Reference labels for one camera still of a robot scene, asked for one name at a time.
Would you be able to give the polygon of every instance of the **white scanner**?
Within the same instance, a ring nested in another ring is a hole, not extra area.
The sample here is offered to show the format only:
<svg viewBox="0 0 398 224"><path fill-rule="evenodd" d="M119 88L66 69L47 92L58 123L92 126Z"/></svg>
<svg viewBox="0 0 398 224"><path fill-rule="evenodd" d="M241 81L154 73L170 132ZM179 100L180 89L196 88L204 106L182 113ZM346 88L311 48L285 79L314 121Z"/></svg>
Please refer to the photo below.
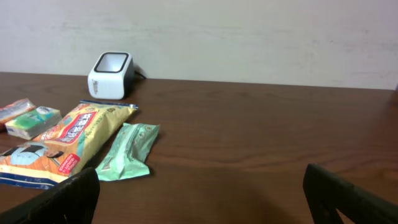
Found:
<svg viewBox="0 0 398 224"><path fill-rule="evenodd" d="M132 57L125 52L103 53L88 75L88 89L97 99L120 100L134 78Z"/></svg>

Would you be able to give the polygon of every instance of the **food package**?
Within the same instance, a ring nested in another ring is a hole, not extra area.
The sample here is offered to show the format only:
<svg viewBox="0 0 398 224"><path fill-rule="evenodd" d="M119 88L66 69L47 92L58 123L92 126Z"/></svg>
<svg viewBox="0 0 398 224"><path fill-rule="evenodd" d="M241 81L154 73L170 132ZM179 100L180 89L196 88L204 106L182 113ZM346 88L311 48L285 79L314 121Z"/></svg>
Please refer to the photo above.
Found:
<svg viewBox="0 0 398 224"><path fill-rule="evenodd" d="M48 189L81 171L136 105L81 101L33 141L0 154L0 183Z"/></svg>
<svg viewBox="0 0 398 224"><path fill-rule="evenodd" d="M159 133L159 125L123 124L108 155L96 168L105 181L149 175L145 159Z"/></svg>
<svg viewBox="0 0 398 224"><path fill-rule="evenodd" d="M59 110L40 106L6 123L8 134L26 140L48 130L62 119Z"/></svg>
<svg viewBox="0 0 398 224"><path fill-rule="evenodd" d="M33 110L35 107L36 106L26 98L0 108L0 131L6 128L5 124L8 121Z"/></svg>

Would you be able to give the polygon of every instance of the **green package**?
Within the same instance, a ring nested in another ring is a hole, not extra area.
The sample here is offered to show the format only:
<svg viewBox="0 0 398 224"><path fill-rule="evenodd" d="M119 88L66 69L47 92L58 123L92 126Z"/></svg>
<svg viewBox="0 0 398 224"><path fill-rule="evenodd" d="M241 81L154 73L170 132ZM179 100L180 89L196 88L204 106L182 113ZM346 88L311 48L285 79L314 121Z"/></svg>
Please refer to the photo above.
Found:
<svg viewBox="0 0 398 224"><path fill-rule="evenodd" d="M99 180L112 181L149 174L145 159L159 133L159 125L124 123L111 150L95 169Z"/></svg>

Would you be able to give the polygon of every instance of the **wooden table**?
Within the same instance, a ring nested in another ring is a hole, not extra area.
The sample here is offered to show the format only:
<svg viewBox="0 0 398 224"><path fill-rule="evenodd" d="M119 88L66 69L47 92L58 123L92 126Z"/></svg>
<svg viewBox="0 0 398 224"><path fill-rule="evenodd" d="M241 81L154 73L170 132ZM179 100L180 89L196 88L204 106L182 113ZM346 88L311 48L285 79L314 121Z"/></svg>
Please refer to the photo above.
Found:
<svg viewBox="0 0 398 224"><path fill-rule="evenodd" d="M28 97L65 115L92 99L86 77L0 79L2 106ZM93 223L311 223L302 190L309 162L398 202L394 91L145 80L123 101L140 106L128 122L161 125L152 175L102 182ZM22 142L1 133L0 152ZM0 192L1 212L42 191Z"/></svg>

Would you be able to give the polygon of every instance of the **yellow snack package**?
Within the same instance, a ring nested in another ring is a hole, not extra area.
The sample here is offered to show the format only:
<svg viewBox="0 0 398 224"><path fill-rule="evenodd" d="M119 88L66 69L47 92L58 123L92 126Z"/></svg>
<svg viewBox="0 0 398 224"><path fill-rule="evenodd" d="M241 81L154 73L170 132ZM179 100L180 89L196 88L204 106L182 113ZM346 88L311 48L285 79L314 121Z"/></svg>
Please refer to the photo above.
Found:
<svg viewBox="0 0 398 224"><path fill-rule="evenodd" d="M0 154L0 183L48 189L81 171L136 105L80 101L57 125Z"/></svg>

